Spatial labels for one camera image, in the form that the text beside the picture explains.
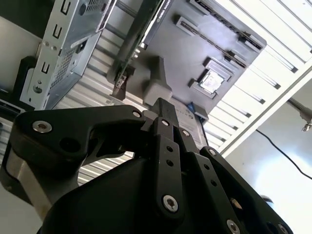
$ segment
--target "silver screw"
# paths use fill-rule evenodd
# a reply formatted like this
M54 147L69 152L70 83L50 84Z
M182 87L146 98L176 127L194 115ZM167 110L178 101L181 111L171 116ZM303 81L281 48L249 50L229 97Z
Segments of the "silver screw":
M190 134L189 134L187 131L183 130L182 132L183 132L183 134L184 134L185 136L187 136L187 137L190 136Z
M163 123L164 125L166 125L166 126L169 126L169 123L168 123L167 121L165 121L165 120L163 120L162 123Z
M162 202L164 204L164 207L172 212L172 213L175 213L177 212L177 209L178 209L178 204L177 204L177 201L170 195L165 195L162 199Z
M212 156L216 156L215 151L213 151L212 149L209 149L208 151L209 151L209 153L210 153Z
M279 228L282 230L282 232L283 232L284 234L288 234L288 231L286 230L286 228L284 228L283 225L281 225L281 224L279 223L278 226L279 226Z
M36 121L33 123L33 129L39 133L49 133L52 131L52 126L46 121Z
M232 234L240 234L239 227L237 226L236 223L234 223L232 220L228 219L226 221L226 224L228 225L228 228L232 232Z
M139 113L139 112L137 112L137 111L132 111L132 114L135 116L135 117L138 117L138 118L140 118L142 115Z

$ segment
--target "gray plastic part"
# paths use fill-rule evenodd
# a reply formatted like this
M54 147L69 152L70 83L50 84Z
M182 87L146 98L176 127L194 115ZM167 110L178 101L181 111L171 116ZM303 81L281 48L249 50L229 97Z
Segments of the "gray plastic part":
M214 15L218 14L219 19L222 18L227 23L219 21L212 14L206 15L198 7L194 7L186 0L175 0L146 50L142 50L139 57L131 63L136 71L133 78L129 79L127 83L128 92L139 98L146 98L146 90L143 87L149 83L153 73L149 61L151 58L160 56L165 60L166 83L172 88L173 97L184 104L197 103L209 113L246 70L246 68L236 67L236 64L226 61L225 54L230 51L235 52L235 54L244 58L246 66L257 58L259 53L254 52L249 46L240 42L238 40L239 35L235 31L245 33L246 36L252 35L253 41L264 45L263 49L266 45L265 40L245 25L244 22L241 22L229 11L221 7L217 1L205 0L203 2L213 10ZM145 14L146 11L140 11L137 17L143 13ZM200 32L200 34L193 34L187 27L183 27L179 23L182 19L185 20L184 22L188 26L195 27L195 31ZM130 29L124 44L133 45L131 41L137 35L131 32ZM121 48L120 54L126 53L126 51L122 50ZM205 70L208 69L203 65L207 58L211 58L216 62L212 67L219 69L217 73L222 73L225 80L227 79L213 95L209 95L196 84L203 77Z
M193 105L193 111L194 111L195 115L197 115L197 116L199 116L205 120L208 120L208 113L203 107L198 106L195 103L192 103L192 105Z
M172 89L167 84L160 80L152 79L143 93L143 101L153 106L158 98L169 101L172 94Z

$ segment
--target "slot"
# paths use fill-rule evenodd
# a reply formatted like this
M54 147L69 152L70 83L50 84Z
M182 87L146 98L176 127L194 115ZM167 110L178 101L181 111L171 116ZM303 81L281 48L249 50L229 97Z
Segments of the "slot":
M190 4L195 6L197 9L201 10L206 15L207 15L207 12L209 12L215 19L220 21L222 24L224 24L231 31L235 32L236 34L239 34L239 41L243 42L245 45L247 45L248 47L250 47L254 51L260 53L260 51L263 49L263 46L259 45L261 43L258 42L257 39L253 35L250 35L246 32L240 31L237 27L232 25L229 21L227 21L224 17L222 17L219 13L217 13L213 8L211 8L204 1L202 1L202 0L190 0Z
M63 1L62 7L60 9L60 11L64 14L67 15L68 11L69 11L69 7L70 7L71 2L67 3L67 0Z
M250 49L252 49L257 53L260 53L260 51L262 50L262 47L258 45L256 42L254 42L247 35L240 35L238 41L242 42L243 44L245 44L246 46L248 46Z
M242 63L241 61L234 59L233 57L230 57L228 55L224 56L224 59L229 62L230 64L234 65L235 67L241 67L241 68L246 68L246 65L244 63Z
M62 27L59 27L57 24L55 25L54 27L54 31L53 31L53 36L56 38L56 39L59 39L60 37L60 34L62 32Z
M50 65L46 64L46 62L43 62L43 66L42 66L41 72L43 72L45 74L48 74L49 68L50 68Z

